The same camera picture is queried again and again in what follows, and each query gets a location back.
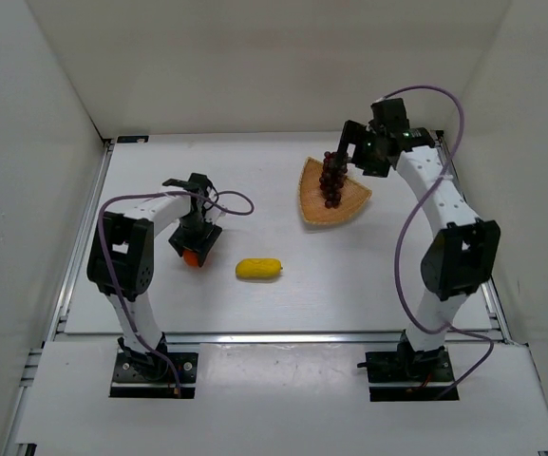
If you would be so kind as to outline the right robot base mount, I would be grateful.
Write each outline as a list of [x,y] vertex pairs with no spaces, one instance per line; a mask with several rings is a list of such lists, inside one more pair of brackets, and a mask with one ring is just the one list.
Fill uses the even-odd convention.
[[372,403],[459,400],[447,351],[421,367],[408,367],[396,351],[367,351],[357,369],[367,374]]

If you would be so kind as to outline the yellow fake lemon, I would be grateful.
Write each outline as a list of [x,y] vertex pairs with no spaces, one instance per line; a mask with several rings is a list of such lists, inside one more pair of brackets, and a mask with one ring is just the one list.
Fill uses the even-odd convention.
[[236,277],[241,280],[270,280],[282,273],[283,266],[276,258],[245,258],[236,265]]

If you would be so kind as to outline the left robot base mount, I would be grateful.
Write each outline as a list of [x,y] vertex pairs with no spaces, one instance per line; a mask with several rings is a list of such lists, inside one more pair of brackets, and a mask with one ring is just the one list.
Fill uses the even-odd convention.
[[165,362],[151,352],[141,353],[127,348],[118,338],[118,352],[112,371],[111,398],[183,399],[195,398],[198,376],[198,353],[169,352],[161,341],[157,351]]

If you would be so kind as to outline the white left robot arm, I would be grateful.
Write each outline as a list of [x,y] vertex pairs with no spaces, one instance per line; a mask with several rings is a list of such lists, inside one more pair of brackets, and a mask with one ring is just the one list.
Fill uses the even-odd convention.
[[190,265],[205,262],[222,229],[222,212],[210,202],[215,187],[204,175],[163,183],[163,196],[140,198],[124,212],[103,210],[87,263],[87,278],[113,305],[123,336],[119,339],[126,362],[140,375],[156,381],[169,372],[165,337],[155,321],[147,289],[154,276],[156,236],[171,224],[168,239]]

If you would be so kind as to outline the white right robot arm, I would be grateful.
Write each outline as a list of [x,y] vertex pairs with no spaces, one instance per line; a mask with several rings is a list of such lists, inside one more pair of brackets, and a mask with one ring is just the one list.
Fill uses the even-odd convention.
[[287,145],[200,153],[202,227],[164,267],[203,332],[397,331],[392,367],[426,376],[493,269],[501,230],[465,202],[429,131],[344,123],[316,159]]

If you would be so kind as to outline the purple fake grape bunch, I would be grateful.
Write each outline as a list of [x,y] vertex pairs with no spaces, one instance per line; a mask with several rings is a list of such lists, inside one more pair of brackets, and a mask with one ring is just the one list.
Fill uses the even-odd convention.
[[349,156],[338,156],[336,152],[324,154],[319,188],[327,209],[337,208],[341,202],[341,190],[348,173]]

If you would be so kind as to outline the orange fake mandarin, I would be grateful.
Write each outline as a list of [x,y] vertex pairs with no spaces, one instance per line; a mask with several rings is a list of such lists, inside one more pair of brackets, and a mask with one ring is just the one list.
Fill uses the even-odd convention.
[[184,250],[181,257],[183,261],[190,267],[198,268],[200,266],[199,256],[196,252]]

